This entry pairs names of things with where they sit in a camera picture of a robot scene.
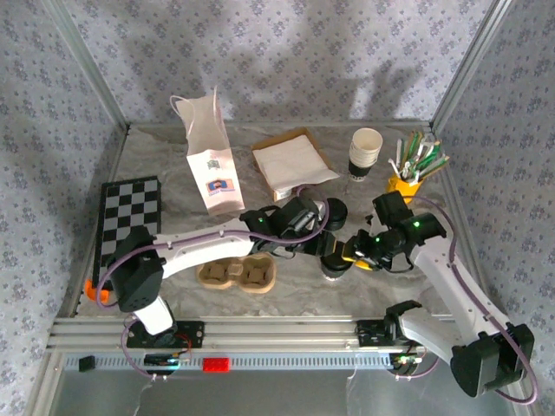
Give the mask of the paper coffee cup black lid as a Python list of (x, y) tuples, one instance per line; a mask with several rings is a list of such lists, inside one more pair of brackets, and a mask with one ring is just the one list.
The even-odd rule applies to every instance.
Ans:
[(326, 279), (335, 281), (352, 267), (352, 262), (343, 260), (341, 256), (329, 255), (320, 258), (320, 267)]

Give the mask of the brown cardboard tray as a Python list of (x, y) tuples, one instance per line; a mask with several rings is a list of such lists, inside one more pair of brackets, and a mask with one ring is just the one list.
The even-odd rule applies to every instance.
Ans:
[[(286, 141), (286, 140), (293, 139), (293, 138), (295, 138), (295, 137), (297, 137), (297, 136), (300, 136), (300, 135), (303, 135), (303, 134), (306, 134), (306, 135), (308, 136), (310, 142), (313, 144), (313, 146), (316, 148), (316, 150), (320, 153), (320, 155), (321, 155), (323, 161), (328, 165), (328, 167), (329, 167), (331, 170), (333, 170), (333, 167), (330, 165), (330, 163), (329, 163), (327, 157), (326, 157), (325, 154), (322, 152), (322, 150), (321, 150), (319, 144), (318, 144), (317, 141), (314, 139), (313, 135), (311, 134), (311, 132), (308, 130), (307, 127), (298, 127), (298, 128), (293, 129), (293, 130), (290, 130), (290, 131), (288, 131), (288, 132), (286, 132), (286, 133), (279, 134), (278, 136), (274, 136), (274, 137), (270, 137), (270, 138), (267, 138), (267, 139), (263, 139), (263, 140), (261, 140), (261, 141), (255, 143), (254, 145), (251, 146), (252, 155), (253, 155), (253, 151), (254, 151), (254, 150), (259, 150), (259, 149), (263, 149), (263, 148), (268, 147), (268, 146), (273, 146), (273, 145), (279, 144), (279, 143), (284, 142), (284, 141)], [(255, 160), (255, 158), (254, 158), (254, 164), (255, 164), (255, 167), (257, 167), (257, 169), (259, 170), (258, 164), (257, 164), (257, 161)], [(278, 201), (281, 200), (281, 199), (284, 199), (284, 198), (289, 197), (289, 196), (291, 195), (291, 192), (292, 192), (295, 188), (298, 188), (298, 186), (297, 186), (297, 187), (294, 187), (294, 188), (292, 188), (292, 189), (290, 189), (289, 191), (285, 191), (285, 192), (276, 192), (276, 191), (273, 191), (271, 188), (270, 188), (270, 190), (271, 190), (271, 194), (272, 194), (273, 200), (274, 200), (275, 202), (278, 202)]]

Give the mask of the white paper takeout bag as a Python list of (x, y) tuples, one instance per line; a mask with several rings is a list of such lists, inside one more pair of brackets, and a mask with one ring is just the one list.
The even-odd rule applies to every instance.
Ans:
[(196, 99), (173, 95), (170, 105), (186, 129), (186, 160), (208, 214), (243, 210), (245, 204), (218, 94)]

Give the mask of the stacked paper coffee cups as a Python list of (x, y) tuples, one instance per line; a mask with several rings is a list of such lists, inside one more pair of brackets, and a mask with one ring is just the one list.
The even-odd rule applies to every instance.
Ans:
[(349, 178), (362, 182), (377, 162), (383, 137), (375, 129), (364, 127), (356, 130), (349, 147)]

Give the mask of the brown pulp cup carrier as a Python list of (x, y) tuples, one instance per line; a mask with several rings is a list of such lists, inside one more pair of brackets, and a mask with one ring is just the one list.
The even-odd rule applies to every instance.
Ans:
[(245, 293), (265, 294), (275, 285), (277, 265), (269, 254), (228, 257), (201, 264), (196, 269), (199, 283), (207, 289), (237, 286)]

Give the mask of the white napkin stack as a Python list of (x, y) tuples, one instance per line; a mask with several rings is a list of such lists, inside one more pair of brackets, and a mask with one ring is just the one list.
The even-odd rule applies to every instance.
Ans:
[(253, 156), (269, 187), (285, 192), (300, 185), (317, 185), (339, 175), (323, 161), (306, 134), (254, 150)]

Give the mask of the brown paper-wrapped stirrer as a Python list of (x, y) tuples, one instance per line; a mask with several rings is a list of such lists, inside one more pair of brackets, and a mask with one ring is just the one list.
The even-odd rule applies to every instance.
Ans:
[(435, 160), (432, 164), (430, 164), (424, 170), (421, 171), (419, 180), (424, 180), (427, 176), (442, 168), (449, 160), (450, 160), (450, 157), (447, 155), (444, 155), (439, 159)]

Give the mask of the green striped wrapped straw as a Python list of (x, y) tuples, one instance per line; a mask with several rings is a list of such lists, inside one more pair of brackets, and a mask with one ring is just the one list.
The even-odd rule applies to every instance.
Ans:
[(418, 150), (418, 147), (423, 137), (424, 137), (424, 133), (422, 131), (413, 131), (409, 135), (408, 140), (404, 146), (404, 153), (402, 155), (402, 161), (401, 161), (401, 169), (403, 169), (405, 167), (405, 164), (413, 158), (415, 152)]

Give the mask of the small circuit board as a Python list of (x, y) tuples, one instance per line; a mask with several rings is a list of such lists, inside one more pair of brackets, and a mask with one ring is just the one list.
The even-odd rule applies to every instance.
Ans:
[(394, 370), (416, 368), (422, 363), (422, 357), (418, 354), (391, 354), (389, 358)]
[(173, 354), (146, 354), (143, 359), (143, 364), (146, 367), (162, 367), (168, 371), (176, 370), (191, 362), (191, 357), (184, 353)]

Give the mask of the black grey chessboard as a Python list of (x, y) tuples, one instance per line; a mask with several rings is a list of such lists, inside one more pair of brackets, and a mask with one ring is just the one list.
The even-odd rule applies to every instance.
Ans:
[(92, 286), (106, 272), (108, 259), (129, 235), (144, 226), (152, 235), (161, 233), (161, 184), (148, 176), (107, 182), (101, 185), (101, 198), (95, 232), (95, 260)]

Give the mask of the red toy brick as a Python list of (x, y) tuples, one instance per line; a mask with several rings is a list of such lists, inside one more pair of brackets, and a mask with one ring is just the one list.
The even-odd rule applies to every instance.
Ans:
[(232, 361), (229, 357), (205, 357), (202, 371), (208, 374), (225, 374), (231, 369)]

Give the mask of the orange plastic object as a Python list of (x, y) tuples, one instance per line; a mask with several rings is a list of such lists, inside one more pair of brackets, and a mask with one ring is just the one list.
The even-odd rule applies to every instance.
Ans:
[[(93, 286), (93, 283), (90, 279), (88, 279), (84, 284), (84, 293), (85, 295), (92, 301), (96, 300), (97, 297), (97, 288)], [(109, 300), (110, 291), (107, 289), (102, 289), (100, 291), (100, 299), (102, 303), (107, 303)]]

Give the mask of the aluminium front frame rail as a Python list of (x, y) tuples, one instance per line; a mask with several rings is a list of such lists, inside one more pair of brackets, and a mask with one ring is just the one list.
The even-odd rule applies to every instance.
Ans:
[[(359, 348), (351, 316), (202, 317), (202, 349), (228, 352), (347, 351)], [(111, 352), (121, 348), (128, 320), (114, 317), (57, 318), (48, 350)]]

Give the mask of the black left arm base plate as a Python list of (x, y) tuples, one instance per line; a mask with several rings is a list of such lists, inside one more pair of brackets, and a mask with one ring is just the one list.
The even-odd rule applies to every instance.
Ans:
[(150, 335), (141, 322), (130, 328), (131, 337), (127, 338), (128, 348), (202, 348), (205, 323), (202, 321), (176, 321), (170, 329), (157, 335)]

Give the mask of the aluminium frame post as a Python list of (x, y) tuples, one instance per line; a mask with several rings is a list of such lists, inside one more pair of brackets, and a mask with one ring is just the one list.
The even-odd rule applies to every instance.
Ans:
[(434, 117), (429, 122), (431, 132), (438, 136), (455, 110), (468, 84), (473, 79), (483, 57), (492, 44), (514, 0), (492, 0), (467, 52), (451, 80)]
[(126, 132), (128, 123), (125, 116), (62, 0), (41, 1), (108, 116), (120, 129)]

